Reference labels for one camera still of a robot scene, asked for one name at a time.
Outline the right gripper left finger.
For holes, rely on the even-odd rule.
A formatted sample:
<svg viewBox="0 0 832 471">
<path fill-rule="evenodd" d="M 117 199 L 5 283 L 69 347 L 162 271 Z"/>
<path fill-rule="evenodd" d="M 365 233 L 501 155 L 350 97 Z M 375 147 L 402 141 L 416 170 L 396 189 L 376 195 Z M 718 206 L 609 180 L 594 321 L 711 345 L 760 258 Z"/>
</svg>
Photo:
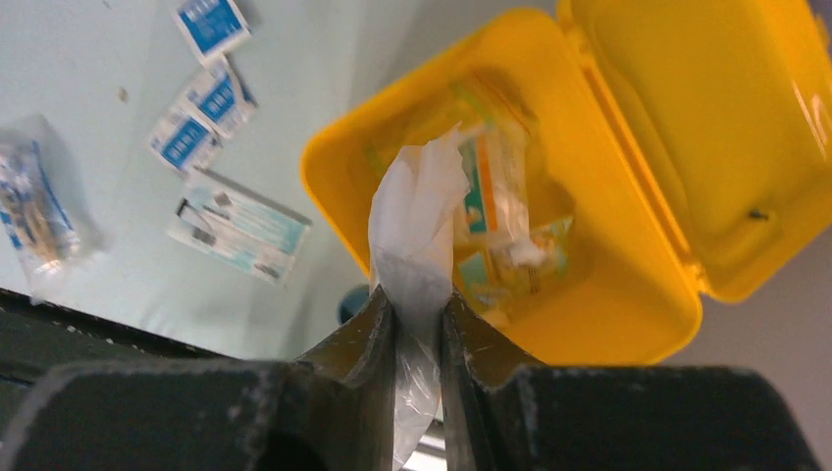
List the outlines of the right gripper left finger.
<svg viewBox="0 0 832 471">
<path fill-rule="evenodd" d="M 395 326 L 381 289 L 292 361 L 51 369 L 2 438 L 5 470 L 388 470 Z"/>
</svg>

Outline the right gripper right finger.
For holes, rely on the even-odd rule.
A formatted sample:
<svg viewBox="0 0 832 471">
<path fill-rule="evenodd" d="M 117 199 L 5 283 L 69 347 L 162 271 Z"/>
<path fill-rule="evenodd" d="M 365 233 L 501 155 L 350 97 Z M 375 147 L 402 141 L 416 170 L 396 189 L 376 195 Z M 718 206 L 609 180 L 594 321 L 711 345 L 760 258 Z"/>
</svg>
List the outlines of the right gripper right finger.
<svg viewBox="0 0 832 471">
<path fill-rule="evenodd" d="M 815 470 L 791 410 L 738 367 L 545 365 L 454 294 L 441 314 L 451 470 Z"/>
</svg>

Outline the zip bag of bandages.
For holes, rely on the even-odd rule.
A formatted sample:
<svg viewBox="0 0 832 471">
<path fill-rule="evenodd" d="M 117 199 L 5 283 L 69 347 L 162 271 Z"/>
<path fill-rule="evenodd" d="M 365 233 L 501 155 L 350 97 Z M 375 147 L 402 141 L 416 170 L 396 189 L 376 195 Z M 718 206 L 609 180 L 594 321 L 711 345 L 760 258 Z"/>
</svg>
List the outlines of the zip bag of bandages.
<svg viewBox="0 0 832 471">
<path fill-rule="evenodd" d="M 507 308 L 563 282 L 570 271 L 573 225 L 574 218 L 566 216 L 526 238 L 494 242 L 461 258 L 456 268 L 469 300 L 486 311 Z"/>
</svg>

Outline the bag with beige gauze roll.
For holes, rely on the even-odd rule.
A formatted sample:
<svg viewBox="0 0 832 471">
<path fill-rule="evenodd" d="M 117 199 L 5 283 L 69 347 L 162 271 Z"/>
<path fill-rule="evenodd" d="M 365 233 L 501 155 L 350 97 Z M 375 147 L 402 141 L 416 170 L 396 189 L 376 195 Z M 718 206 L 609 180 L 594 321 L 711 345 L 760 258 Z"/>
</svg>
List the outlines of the bag with beige gauze roll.
<svg viewBox="0 0 832 471">
<path fill-rule="evenodd" d="M 536 118 L 516 97 L 482 78 L 451 86 L 460 117 L 457 150 L 468 193 L 454 213 L 454 244 L 499 245 L 530 231 L 526 157 Z"/>
</svg>

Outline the cotton swabs bag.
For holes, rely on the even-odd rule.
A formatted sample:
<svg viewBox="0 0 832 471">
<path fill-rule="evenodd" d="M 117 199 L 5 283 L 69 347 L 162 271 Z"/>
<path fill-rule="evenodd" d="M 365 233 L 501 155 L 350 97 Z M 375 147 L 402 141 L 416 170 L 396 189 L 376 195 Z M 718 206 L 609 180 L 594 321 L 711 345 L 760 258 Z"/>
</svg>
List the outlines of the cotton swabs bag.
<svg viewBox="0 0 832 471">
<path fill-rule="evenodd" d="M 454 212 L 470 190 L 453 127 L 405 145 L 377 188 L 369 217 L 371 275 L 396 323 L 392 469 L 410 458 L 441 397 L 441 313 L 453 293 Z"/>
</svg>

